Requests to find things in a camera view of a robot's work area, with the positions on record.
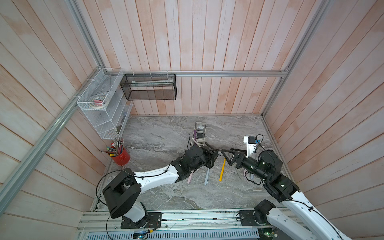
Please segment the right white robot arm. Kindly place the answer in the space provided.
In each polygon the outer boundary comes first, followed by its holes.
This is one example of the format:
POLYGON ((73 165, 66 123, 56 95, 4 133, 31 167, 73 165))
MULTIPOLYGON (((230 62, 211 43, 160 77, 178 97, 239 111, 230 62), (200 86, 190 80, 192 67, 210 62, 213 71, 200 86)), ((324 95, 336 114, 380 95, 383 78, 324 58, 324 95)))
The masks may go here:
POLYGON ((230 166, 245 169, 258 177, 260 184, 274 199, 291 210, 304 223, 296 223, 283 214, 268 200, 261 201, 252 214, 244 215, 251 225, 271 224, 296 240, 347 240, 349 237, 335 227, 317 208, 310 203, 299 187, 281 173, 283 162, 272 150, 262 151, 257 159, 247 157, 244 151, 222 150, 230 166))

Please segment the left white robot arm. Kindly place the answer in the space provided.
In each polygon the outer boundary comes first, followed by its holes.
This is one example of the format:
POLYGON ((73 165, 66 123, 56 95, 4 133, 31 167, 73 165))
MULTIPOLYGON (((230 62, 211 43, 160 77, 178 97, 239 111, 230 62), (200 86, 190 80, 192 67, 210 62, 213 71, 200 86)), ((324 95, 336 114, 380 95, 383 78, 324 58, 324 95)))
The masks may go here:
POLYGON ((123 223, 145 228, 151 221, 148 210, 138 201, 140 194, 169 184, 181 182, 201 167, 211 169, 220 156, 211 145, 192 146, 167 166, 147 172, 121 170, 102 191, 111 219, 122 218, 123 223))

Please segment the pink toothbrush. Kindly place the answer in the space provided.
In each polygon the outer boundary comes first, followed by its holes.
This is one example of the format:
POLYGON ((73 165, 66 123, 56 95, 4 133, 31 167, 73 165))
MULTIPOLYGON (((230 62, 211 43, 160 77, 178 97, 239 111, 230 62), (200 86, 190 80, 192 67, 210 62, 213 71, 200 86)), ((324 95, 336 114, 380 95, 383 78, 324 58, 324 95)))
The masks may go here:
POLYGON ((191 173, 190 176, 188 177, 187 184, 190 184, 192 177, 193 177, 193 174, 191 173))

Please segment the yellow toothbrush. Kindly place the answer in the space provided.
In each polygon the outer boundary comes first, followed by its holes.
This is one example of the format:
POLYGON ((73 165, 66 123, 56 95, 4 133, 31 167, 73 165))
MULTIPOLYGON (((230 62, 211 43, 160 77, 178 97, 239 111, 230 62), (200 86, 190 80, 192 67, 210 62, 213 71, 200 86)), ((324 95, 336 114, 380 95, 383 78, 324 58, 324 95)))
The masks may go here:
POLYGON ((221 168, 221 172, 220 172, 220 176, 219 176, 219 182, 222 182, 222 180, 223 180, 225 166, 226 166, 226 159, 224 158, 224 161, 223 161, 223 164, 222 164, 222 168, 221 168))

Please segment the red pen cup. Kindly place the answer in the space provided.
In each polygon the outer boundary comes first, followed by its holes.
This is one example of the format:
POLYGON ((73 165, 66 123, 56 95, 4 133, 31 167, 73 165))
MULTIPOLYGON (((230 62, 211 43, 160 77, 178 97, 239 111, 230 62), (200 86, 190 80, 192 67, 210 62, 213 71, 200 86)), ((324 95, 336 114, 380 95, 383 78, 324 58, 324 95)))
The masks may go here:
POLYGON ((130 159, 131 159, 131 156, 130 156, 130 153, 129 151, 127 150, 126 147, 123 147, 123 151, 121 154, 117 155, 117 154, 110 154, 110 157, 112 158, 112 160, 118 165, 118 166, 124 166, 126 165, 130 159))

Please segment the pens in red cup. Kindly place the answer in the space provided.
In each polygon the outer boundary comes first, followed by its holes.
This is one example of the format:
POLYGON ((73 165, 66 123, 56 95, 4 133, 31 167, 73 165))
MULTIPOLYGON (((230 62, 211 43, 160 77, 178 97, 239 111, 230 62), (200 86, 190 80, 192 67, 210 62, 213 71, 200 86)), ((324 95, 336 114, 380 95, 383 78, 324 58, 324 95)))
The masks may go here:
POLYGON ((110 157, 117 157, 124 151, 124 140, 122 138, 114 139, 109 147, 106 149, 99 150, 100 153, 108 154, 110 157))

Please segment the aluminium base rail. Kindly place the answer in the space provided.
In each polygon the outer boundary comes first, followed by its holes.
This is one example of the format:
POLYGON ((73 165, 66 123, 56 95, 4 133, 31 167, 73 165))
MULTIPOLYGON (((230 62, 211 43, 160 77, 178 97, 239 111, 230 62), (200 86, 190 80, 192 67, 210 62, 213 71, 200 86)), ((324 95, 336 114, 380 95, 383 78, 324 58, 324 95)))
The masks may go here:
POLYGON ((109 212, 84 213, 76 240, 316 240, 317 236, 287 208, 265 225, 251 223, 238 209, 150 211, 143 228, 109 212))

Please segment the horizontal aluminium wall rail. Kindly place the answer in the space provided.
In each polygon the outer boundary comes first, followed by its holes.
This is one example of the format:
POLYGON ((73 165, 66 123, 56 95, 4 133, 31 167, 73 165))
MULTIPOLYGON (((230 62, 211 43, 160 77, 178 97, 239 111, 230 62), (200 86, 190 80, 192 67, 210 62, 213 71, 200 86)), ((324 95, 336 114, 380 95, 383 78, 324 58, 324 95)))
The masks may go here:
POLYGON ((119 73, 122 72, 122 74, 174 74, 176 77, 187 77, 187 78, 194 78, 194 77, 220 77, 220 78, 226 78, 226 77, 274 77, 274 78, 282 78, 285 77, 288 72, 287 71, 279 71, 279 70, 272 70, 272 71, 122 71, 120 69, 107 69, 107 73, 119 73))

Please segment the left aluminium wall rail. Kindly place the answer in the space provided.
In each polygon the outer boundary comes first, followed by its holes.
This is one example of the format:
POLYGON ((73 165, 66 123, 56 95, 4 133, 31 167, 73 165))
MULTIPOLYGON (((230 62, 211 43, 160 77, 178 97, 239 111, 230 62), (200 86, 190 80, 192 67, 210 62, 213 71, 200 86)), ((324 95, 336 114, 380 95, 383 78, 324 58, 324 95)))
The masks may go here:
POLYGON ((93 70, 82 87, 69 100, 64 109, 59 113, 58 117, 49 125, 48 129, 39 137, 36 144, 23 157, 21 163, 6 179, 4 185, 1 187, 1 215, 6 212, 7 208, 27 182, 32 172, 43 159, 43 156, 46 155, 59 134, 64 130, 75 111, 79 109, 77 102, 80 96, 94 81, 93 77, 95 77, 100 70, 100 68, 93 70))

